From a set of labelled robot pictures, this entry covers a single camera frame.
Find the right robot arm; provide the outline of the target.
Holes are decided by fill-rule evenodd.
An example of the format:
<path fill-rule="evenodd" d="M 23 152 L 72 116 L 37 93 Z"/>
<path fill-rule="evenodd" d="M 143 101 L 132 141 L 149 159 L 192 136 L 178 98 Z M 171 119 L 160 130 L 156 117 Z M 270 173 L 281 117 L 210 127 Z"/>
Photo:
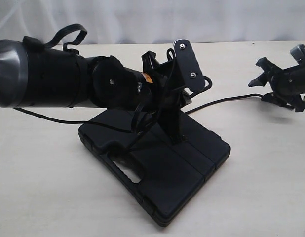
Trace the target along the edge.
<path fill-rule="evenodd" d="M 298 64 L 282 69 L 263 57 L 256 62 L 263 73 L 248 83 L 249 87 L 269 84 L 272 92 L 262 96 L 261 100 L 295 112 L 305 109 L 305 65 Z"/>

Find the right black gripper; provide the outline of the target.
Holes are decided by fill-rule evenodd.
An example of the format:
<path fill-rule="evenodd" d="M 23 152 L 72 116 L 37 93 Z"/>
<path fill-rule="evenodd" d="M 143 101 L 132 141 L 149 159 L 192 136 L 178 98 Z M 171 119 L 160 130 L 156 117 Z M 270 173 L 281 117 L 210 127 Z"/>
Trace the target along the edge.
<path fill-rule="evenodd" d="M 296 113 L 305 109 L 305 67 L 291 67 L 278 72 L 278 66 L 266 57 L 256 62 L 263 72 L 248 83 L 249 87 L 262 86 L 268 82 L 272 88 L 271 93 L 262 96 L 261 101 L 277 105 Z"/>

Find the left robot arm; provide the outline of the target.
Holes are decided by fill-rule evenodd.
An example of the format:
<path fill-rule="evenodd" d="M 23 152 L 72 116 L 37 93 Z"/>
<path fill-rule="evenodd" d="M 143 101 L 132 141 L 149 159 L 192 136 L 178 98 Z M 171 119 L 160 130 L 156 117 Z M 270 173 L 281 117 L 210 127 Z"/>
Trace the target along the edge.
<path fill-rule="evenodd" d="M 173 143 L 181 142 L 179 114 L 189 101 L 173 50 L 167 62 L 142 56 L 143 70 L 114 56 L 84 58 L 56 50 L 35 38 L 0 40 L 0 108 L 95 107 L 132 111 L 129 132 L 138 137 L 158 124 Z"/>

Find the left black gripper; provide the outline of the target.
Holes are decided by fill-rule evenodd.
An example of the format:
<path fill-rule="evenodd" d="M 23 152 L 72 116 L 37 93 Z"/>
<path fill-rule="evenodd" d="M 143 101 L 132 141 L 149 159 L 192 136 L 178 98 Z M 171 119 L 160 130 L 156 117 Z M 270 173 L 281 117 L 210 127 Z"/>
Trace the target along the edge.
<path fill-rule="evenodd" d="M 147 82 L 151 100 L 141 112 L 144 119 L 159 119 L 160 128 L 176 145 L 187 141 L 181 133 L 181 108 L 191 99 L 185 92 L 187 84 L 180 66 L 183 60 L 174 50 L 166 51 L 166 57 L 166 62 L 159 63 L 152 51 L 142 55 L 144 73 L 151 78 Z"/>

